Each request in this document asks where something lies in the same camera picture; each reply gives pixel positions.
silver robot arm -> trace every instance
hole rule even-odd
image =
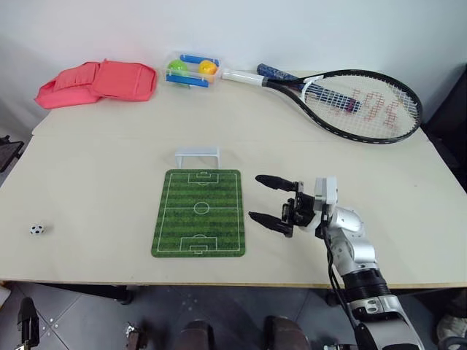
[[[331,284],[354,328],[360,350],[424,350],[423,344],[392,295],[377,264],[374,247],[360,217],[337,206],[335,177],[316,180],[314,197],[303,193],[303,183],[259,175],[264,185],[296,193],[282,207],[282,218],[250,212],[263,226],[293,235],[293,226],[314,233],[326,243]],[[344,282],[339,288],[332,265]]]

green ball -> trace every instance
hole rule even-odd
[[[187,76],[187,74],[183,72],[188,71],[188,67],[182,60],[173,60],[171,63],[169,63],[167,69],[171,69],[173,71],[172,74],[181,75],[182,77]]]

clear plastic box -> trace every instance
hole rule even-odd
[[[170,69],[169,64],[173,60],[183,61],[187,67],[187,71],[178,69]],[[201,74],[198,72],[200,62],[208,60],[217,66],[215,74]],[[223,69],[222,61],[219,58],[214,58],[211,55],[202,55],[190,52],[173,52],[164,62],[163,73],[167,82],[175,82],[178,84],[186,84],[190,86],[201,86],[208,88],[212,86]]]

white wall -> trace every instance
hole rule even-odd
[[[235,69],[382,71],[429,117],[467,61],[466,14],[466,0],[2,0],[0,118],[33,128],[46,111],[32,98],[61,69],[157,67],[171,50],[217,53]]]

center circle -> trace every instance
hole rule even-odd
[[[193,211],[198,215],[205,215],[209,211],[209,204],[206,202],[198,202],[193,207]]]

